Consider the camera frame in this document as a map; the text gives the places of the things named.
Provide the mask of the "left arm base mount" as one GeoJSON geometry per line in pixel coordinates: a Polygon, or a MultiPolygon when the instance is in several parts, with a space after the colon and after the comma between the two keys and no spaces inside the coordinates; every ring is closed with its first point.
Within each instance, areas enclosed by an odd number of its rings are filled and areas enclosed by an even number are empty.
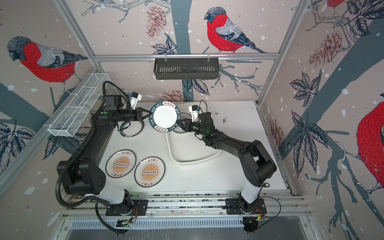
{"type": "Polygon", "coordinates": [[[145,216],[148,208],[148,200],[131,200],[118,205],[107,206],[106,216],[124,217],[124,216],[145,216]]]}

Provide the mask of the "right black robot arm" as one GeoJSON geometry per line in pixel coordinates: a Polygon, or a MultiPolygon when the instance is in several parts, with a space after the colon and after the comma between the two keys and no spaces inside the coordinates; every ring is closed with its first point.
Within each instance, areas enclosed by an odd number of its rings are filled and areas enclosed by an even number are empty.
{"type": "Polygon", "coordinates": [[[264,145],[258,140],[237,140],[219,131],[210,112],[199,114],[196,120],[179,120],[178,124],[185,132],[201,135],[201,140],[207,147],[224,151],[239,159],[247,182],[240,193],[237,209],[245,214],[255,211],[261,190],[277,171],[277,166],[264,145]]]}

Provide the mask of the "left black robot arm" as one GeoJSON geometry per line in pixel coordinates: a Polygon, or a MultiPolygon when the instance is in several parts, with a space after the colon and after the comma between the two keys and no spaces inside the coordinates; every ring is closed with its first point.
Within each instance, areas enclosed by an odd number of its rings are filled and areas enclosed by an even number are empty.
{"type": "Polygon", "coordinates": [[[117,214],[129,214],[134,207],[129,191],[109,183],[99,164],[119,122],[142,121],[151,114],[143,108],[95,112],[91,130],[80,148],[57,166],[59,177],[55,196],[58,203],[65,208],[74,208],[94,200],[117,214]]]}

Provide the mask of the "green rim plate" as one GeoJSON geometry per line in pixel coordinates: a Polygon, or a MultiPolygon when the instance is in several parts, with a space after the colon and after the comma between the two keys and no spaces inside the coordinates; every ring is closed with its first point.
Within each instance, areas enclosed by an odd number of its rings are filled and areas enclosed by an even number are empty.
{"type": "Polygon", "coordinates": [[[168,133],[175,130],[181,120],[181,111],[175,103],[161,101],[155,103],[149,116],[150,125],[158,132],[168,133]]]}

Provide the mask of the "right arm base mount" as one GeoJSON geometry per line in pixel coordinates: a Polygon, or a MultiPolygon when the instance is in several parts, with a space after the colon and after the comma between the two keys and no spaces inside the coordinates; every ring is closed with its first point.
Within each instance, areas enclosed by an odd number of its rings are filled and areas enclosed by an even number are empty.
{"type": "Polygon", "coordinates": [[[251,204],[247,203],[242,197],[237,199],[226,199],[222,209],[227,211],[228,215],[266,215],[266,205],[262,198],[256,199],[251,204]]]}

